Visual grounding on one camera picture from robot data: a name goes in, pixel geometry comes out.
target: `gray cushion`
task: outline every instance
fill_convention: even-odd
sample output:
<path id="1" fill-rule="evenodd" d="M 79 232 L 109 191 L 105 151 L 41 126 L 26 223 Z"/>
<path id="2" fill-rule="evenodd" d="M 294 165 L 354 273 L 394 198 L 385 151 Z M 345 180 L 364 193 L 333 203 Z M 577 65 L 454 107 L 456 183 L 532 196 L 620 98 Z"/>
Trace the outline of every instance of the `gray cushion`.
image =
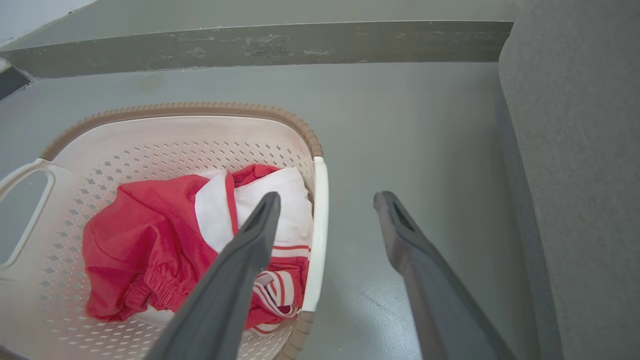
<path id="1" fill-rule="evenodd" d="M 543 359 L 640 358 L 639 33 L 637 0 L 528 0 L 500 56 Z"/>

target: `baseboard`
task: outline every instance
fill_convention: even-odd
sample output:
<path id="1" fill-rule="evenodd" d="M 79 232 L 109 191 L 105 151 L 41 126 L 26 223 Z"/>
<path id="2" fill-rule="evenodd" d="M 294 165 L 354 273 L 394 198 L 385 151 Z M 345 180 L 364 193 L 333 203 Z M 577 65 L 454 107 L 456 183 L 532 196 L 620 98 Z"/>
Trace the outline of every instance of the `baseboard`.
<path id="1" fill-rule="evenodd" d="M 196 29 L 0 51 L 34 78 L 194 67 L 497 61 L 513 23 L 397 21 Z"/>

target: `basket rim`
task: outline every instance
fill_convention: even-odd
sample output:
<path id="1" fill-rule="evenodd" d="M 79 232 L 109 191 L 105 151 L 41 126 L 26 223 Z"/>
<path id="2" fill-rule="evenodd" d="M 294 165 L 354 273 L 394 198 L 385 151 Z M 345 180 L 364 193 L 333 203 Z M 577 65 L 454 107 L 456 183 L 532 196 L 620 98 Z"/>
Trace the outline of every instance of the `basket rim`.
<path id="1" fill-rule="evenodd" d="M 185 115 L 254 117 L 274 120 L 289 126 L 298 133 L 305 141 L 312 157 L 324 155 L 320 141 L 311 127 L 294 113 L 281 108 L 240 102 L 171 102 L 130 106 L 94 114 L 65 130 L 44 149 L 40 157 L 47 161 L 53 161 L 73 140 L 101 125 L 150 117 Z"/>

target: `red clothing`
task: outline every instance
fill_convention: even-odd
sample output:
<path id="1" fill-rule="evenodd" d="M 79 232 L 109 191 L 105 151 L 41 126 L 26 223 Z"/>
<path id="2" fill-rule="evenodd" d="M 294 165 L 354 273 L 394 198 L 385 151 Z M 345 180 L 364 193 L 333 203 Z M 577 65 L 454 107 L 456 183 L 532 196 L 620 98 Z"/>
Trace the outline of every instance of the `red clothing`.
<path id="1" fill-rule="evenodd" d="M 225 187 L 234 234 L 238 227 L 237 217 L 234 220 L 234 187 L 276 170 L 252 165 L 227 175 Z M 190 175 L 123 184 L 118 187 L 116 200 L 87 223 L 82 250 L 92 284 L 86 305 L 91 317 L 123 321 L 146 311 L 147 305 L 174 312 L 180 308 L 218 256 L 202 238 L 194 212 L 195 195 L 208 181 Z M 284 275 L 291 275 L 296 289 L 304 289 L 307 265 L 303 258 L 272 258 L 268 270 L 287 271 Z M 280 313 L 301 307 L 301 301 L 302 296 L 293 307 L 273 310 L 254 293 L 245 329 L 278 323 L 283 318 Z"/>

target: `laundry basket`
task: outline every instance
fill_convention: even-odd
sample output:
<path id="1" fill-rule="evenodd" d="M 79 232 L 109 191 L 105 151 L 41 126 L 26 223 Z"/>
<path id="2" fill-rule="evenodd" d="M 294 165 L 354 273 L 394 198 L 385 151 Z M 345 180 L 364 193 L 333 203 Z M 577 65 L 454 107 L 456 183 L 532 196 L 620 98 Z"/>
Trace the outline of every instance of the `laundry basket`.
<path id="1" fill-rule="evenodd" d="M 312 325 L 324 271 L 328 178 L 323 151 L 314 132 L 292 113 L 209 102 L 94 115 L 53 141 L 41 158 L 2 180 L 0 200 L 33 172 L 48 178 L 20 242 L 0 265 L 4 351 L 34 360 L 144 358 L 164 328 L 154 321 L 153 311 L 113 323 L 84 311 L 90 291 L 81 255 L 84 225 L 113 202 L 120 184 L 217 168 L 234 171 L 252 163 L 300 171 L 314 204 L 314 237 L 296 321 L 266 337 L 246 331 L 237 357 L 294 359 Z"/>

